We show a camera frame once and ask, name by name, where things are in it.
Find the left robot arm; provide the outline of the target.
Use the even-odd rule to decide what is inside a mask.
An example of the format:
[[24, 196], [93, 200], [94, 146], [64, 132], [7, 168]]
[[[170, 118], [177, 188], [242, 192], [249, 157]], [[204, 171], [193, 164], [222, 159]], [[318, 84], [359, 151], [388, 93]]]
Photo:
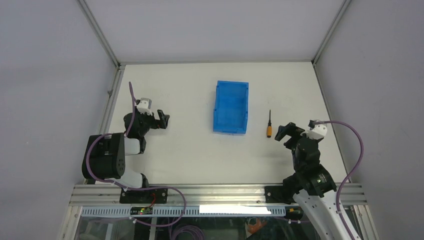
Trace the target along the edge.
[[157, 110], [154, 114], [136, 110], [123, 117], [124, 132], [91, 135], [88, 138], [81, 171], [87, 180], [115, 184], [124, 190], [131, 190], [131, 197], [138, 203], [145, 203], [151, 196], [147, 177], [126, 166], [127, 156], [145, 152], [145, 135], [149, 130], [166, 129], [170, 115]]

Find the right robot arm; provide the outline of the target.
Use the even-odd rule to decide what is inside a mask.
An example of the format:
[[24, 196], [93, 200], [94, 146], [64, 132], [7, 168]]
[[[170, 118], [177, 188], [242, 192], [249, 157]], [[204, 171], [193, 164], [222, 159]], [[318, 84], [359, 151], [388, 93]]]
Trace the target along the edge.
[[321, 164], [319, 142], [327, 135], [327, 122], [311, 120], [307, 130], [290, 122], [280, 125], [275, 136], [291, 151], [294, 174], [282, 182], [282, 199], [298, 204], [323, 240], [359, 240], [341, 203], [341, 190]]

